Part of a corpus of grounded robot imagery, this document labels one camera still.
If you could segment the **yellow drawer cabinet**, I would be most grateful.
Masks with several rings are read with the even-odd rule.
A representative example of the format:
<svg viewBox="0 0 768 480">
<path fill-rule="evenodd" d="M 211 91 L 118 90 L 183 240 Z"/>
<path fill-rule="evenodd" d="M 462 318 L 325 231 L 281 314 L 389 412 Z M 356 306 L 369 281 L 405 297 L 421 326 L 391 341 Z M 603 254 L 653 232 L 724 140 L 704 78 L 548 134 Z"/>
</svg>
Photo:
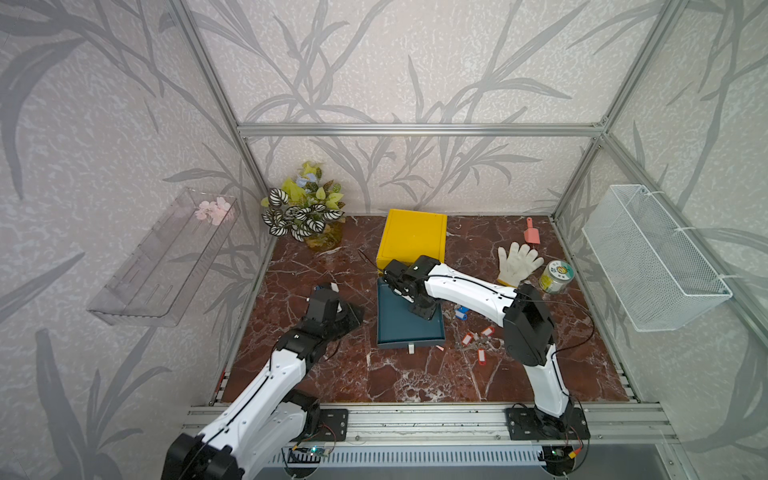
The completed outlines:
<svg viewBox="0 0 768 480">
<path fill-rule="evenodd" d="M 447 220 L 444 214 L 391 209 L 376 256 L 383 270 L 392 260 L 410 265 L 420 256 L 445 261 Z"/>
</svg>

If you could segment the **blue drawer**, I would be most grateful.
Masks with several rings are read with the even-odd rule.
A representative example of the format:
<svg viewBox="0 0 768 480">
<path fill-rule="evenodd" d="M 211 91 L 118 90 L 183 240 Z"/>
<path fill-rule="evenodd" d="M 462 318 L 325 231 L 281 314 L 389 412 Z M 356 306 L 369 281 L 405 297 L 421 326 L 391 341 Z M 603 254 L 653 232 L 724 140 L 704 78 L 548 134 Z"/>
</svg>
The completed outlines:
<svg viewBox="0 0 768 480">
<path fill-rule="evenodd" d="M 377 347 L 380 349 L 443 346 L 446 340 L 441 311 L 430 320 L 413 314 L 411 303 L 377 280 Z"/>
</svg>

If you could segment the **keys with blue tag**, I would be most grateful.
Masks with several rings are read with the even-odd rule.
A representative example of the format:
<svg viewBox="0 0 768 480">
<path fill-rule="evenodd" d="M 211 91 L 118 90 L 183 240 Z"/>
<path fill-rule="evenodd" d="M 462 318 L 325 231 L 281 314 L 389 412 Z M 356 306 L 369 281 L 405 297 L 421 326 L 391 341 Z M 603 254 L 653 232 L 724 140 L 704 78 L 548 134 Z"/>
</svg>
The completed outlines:
<svg viewBox="0 0 768 480">
<path fill-rule="evenodd" d="M 455 317 L 459 320 L 466 321 L 469 316 L 469 309 L 464 306 L 460 306 L 455 310 Z"/>
</svg>

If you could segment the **keys with red tags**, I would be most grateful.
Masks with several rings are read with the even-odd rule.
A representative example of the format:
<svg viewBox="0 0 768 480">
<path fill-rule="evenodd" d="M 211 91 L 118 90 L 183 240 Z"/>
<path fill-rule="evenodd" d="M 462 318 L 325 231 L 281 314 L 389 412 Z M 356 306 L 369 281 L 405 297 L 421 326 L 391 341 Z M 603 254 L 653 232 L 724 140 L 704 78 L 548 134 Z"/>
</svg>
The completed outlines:
<svg viewBox="0 0 768 480">
<path fill-rule="evenodd" d="M 462 347 L 470 347 L 476 352 L 477 363 L 484 366 L 488 361 L 488 351 L 494 348 L 495 328 L 486 327 L 481 332 L 468 332 L 460 340 Z"/>
</svg>

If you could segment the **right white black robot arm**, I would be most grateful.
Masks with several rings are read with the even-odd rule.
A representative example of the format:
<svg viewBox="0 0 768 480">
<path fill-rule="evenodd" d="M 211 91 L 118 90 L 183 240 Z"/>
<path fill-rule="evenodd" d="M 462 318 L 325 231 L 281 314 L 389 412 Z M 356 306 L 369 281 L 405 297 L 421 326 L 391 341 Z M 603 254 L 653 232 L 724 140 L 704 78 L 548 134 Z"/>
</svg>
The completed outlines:
<svg viewBox="0 0 768 480">
<path fill-rule="evenodd" d="M 503 329 L 506 354 L 524 366 L 540 419 L 564 421 L 573 408 L 556 359 L 556 328 L 549 307 L 530 285 L 494 285 L 432 257 L 406 265 L 393 260 L 382 271 L 411 313 L 428 319 L 443 300 L 476 312 Z"/>
</svg>

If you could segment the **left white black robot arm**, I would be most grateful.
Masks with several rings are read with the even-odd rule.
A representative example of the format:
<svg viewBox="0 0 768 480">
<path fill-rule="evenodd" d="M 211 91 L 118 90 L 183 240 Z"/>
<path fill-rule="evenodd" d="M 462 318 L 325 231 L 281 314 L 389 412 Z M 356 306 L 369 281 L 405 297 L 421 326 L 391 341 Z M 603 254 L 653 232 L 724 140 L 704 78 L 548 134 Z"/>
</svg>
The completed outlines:
<svg viewBox="0 0 768 480">
<path fill-rule="evenodd" d="M 319 400 L 296 389 L 329 344 L 363 324 L 364 308 L 330 286 L 316 288 L 305 315 L 276 342 L 265 366 L 198 434 L 180 434 L 169 447 L 163 479 L 253 479 L 291 441 L 321 426 Z"/>
</svg>

